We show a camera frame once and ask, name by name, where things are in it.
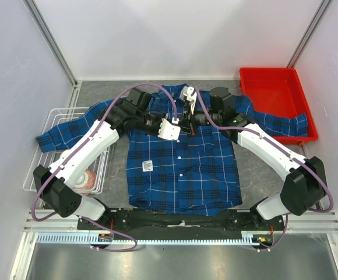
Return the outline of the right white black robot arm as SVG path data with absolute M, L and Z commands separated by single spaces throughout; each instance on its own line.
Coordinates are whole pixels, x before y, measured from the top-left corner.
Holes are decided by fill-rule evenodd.
M 200 126 L 213 126 L 235 144 L 251 151 L 269 165 L 284 181 L 281 193 L 253 206 L 249 222 L 264 229 L 270 220 L 284 214 L 300 216 L 314 211 L 315 204 L 329 197 L 323 161 L 293 152 L 267 134 L 252 118 L 236 111 L 233 96 L 225 87 L 210 92 L 206 107 L 194 87 L 185 86 L 179 98 L 184 102 L 179 125 L 182 132 L 195 135 Z

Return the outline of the blue plaid shirt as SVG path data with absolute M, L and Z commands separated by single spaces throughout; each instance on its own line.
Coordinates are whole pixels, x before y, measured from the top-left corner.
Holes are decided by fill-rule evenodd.
M 233 101 L 237 113 L 252 118 L 272 137 L 308 136 L 305 113 L 283 118 L 256 111 L 246 95 L 233 95 Z M 73 147 L 111 103 L 112 99 L 96 103 L 76 120 L 37 136 L 42 153 Z M 233 145 L 221 132 L 204 126 L 194 136 L 181 133 L 176 142 L 139 130 L 128 133 L 129 204 L 169 214 L 206 216 L 241 205 Z

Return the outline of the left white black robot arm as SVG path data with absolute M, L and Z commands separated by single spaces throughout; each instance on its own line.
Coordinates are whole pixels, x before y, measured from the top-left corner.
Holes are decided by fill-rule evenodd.
M 126 98 L 116 98 L 96 118 L 93 125 L 69 150 L 49 167 L 38 165 L 33 172 L 37 199 L 48 204 L 55 214 L 90 218 L 97 229 L 110 224 L 110 214 L 101 202 L 74 191 L 74 186 L 87 167 L 99 155 L 131 130 L 141 130 L 164 138 L 177 132 L 166 114 L 150 113 L 152 95 L 131 89 Z

